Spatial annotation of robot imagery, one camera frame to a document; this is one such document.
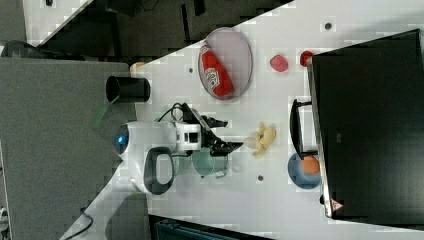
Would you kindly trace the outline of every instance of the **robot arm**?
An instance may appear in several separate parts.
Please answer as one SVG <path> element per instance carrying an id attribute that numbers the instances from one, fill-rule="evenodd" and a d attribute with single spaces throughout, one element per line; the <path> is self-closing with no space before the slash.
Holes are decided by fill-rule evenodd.
<path id="1" fill-rule="evenodd" d="M 226 122 L 218 121 L 214 118 L 201 116 L 195 109 L 191 109 L 186 103 L 181 105 L 183 111 L 183 121 L 190 124 L 200 124 L 201 126 L 201 147 L 210 149 L 211 156 L 227 156 L 243 145 L 241 142 L 225 142 L 211 131 L 211 128 L 225 127 Z"/>

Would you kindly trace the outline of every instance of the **red can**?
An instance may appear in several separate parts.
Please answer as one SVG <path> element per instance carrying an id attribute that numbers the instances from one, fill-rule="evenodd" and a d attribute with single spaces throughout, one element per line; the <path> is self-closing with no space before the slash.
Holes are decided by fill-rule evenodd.
<path id="1" fill-rule="evenodd" d="M 224 97 L 233 91 L 233 84 L 230 76 L 218 58 L 208 45 L 200 48 L 203 69 L 205 71 L 208 87 L 220 97 Z"/>

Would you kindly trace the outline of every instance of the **small hole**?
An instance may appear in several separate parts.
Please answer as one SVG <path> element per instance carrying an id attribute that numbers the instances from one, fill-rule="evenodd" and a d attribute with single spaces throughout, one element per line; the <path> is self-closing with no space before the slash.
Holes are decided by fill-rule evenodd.
<path id="1" fill-rule="evenodd" d="M 331 23 L 326 23 L 324 27 L 326 30 L 330 30 L 333 27 L 333 25 Z"/>

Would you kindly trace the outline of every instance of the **red object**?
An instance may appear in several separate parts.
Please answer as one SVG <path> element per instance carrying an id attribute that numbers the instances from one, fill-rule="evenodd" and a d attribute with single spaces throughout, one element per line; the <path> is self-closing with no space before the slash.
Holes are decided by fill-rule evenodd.
<path id="1" fill-rule="evenodd" d="M 281 55 L 276 55 L 275 57 L 273 57 L 271 59 L 270 64 L 271 67 L 278 72 L 285 72 L 289 68 L 289 63 Z"/>
<path id="2" fill-rule="evenodd" d="M 303 67 L 308 66 L 308 59 L 311 58 L 314 54 L 311 51 L 304 51 L 300 55 L 300 65 Z"/>
<path id="3" fill-rule="evenodd" d="M 220 97 L 224 97 L 233 91 L 230 76 L 218 58 L 208 45 L 200 49 L 202 55 L 203 69 L 205 70 L 208 86 Z"/>

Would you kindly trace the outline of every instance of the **red ball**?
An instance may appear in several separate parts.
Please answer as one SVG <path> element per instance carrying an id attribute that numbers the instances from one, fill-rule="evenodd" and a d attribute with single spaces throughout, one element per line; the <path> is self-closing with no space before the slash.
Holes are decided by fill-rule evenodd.
<path id="1" fill-rule="evenodd" d="M 311 51 L 304 51 L 302 55 L 300 55 L 300 65 L 303 67 L 308 66 L 308 59 L 311 58 L 314 54 Z"/>
<path id="2" fill-rule="evenodd" d="M 281 55 L 276 55 L 275 57 L 273 57 L 270 61 L 270 64 L 271 67 L 278 72 L 284 72 L 289 68 L 289 63 Z"/>

